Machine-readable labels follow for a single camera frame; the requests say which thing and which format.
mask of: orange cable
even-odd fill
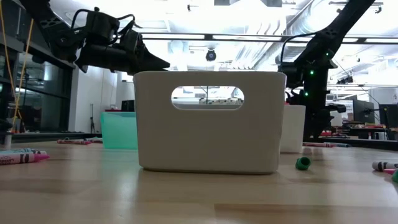
[[[4,51],[6,53],[6,62],[7,62],[7,69],[8,69],[8,75],[10,78],[10,84],[11,84],[11,89],[12,89],[12,95],[14,97],[14,102],[16,100],[16,95],[15,95],[15,88],[14,88],[14,81],[12,79],[12,72],[11,72],[11,67],[10,67],[10,61],[9,61],[9,57],[8,57],[8,48],[7,48],[7,39],[6,39],[6,28],[4,26],[4,17],[2,14],[2,1],[0,1],[0,18],[1,18],[1,27],[2,27],[2,38],[4,41]],[[21,112],[18,110],[18,115],[21,118],[21,122],[22,122],[22,115]]]
[[[25,68],[26,68],[26,61],[27,61],[27,57],[28,57],[28,53],[29,53],[30,39],[32,38],[33,23],[34,23],[34,20],[31,19],[31,20],[30,20],[29,35],[28,35],[28,37],[27,37],[27,42],[26,42],[25,59],[24,59],[24,64],[23,64],[23,66],[22,66],[21,79],[20,79],[20,81],[19,81],[18,99],[17,99],[17,102],[16,102],[16,110],[15,110],[15,112],[14,112],[14,119],[12,120],[12,128],[11,128],[11,131],[12,131],[12,129],[14,128],[15,121],[16,121],[16,118],[17,118],[17,111],[18,111],[19,98],[21,97],[22,81],[23,81],[24,75],[25,75]]]

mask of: desk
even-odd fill
[[[386,131],[387,129],[383,128],[351,128],[348,135],[358,136],[360,139],[368,139],[369,133],[371,133],[372,139],[374,139],[374,133],[384,133]],[[393,134],[389,134],[389,139],[395,139],[395,136]]]
[[[372,172],[398,153],[306,148],[310,170],[283,154],[272,175],[144,171],[136,151],[54,142],[14,144],[46,150],[48,161],[0,167],[1,223],[394,223],[398,184]]]

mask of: purple crayon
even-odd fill
[[[42,154],[0,154],[0,165],[39,162],[49,157],[49,155]]]

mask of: security camera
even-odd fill
[[[217,55],[216,55],[216,52],[214,51],[214,49],[209,49],[206,54],[206,60],[208,62],[212,62],[212,61],[216,60],[216,58],[217,58]]]

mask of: computer monitor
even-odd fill
[[[387,125],[386,116],[384,115],[384,110],[387,113],[388,127],[398,128],[398,105],[379,105],[380,109],[380,123]]]
[[[353,100],[354,121],[374,124],[374,104]]]

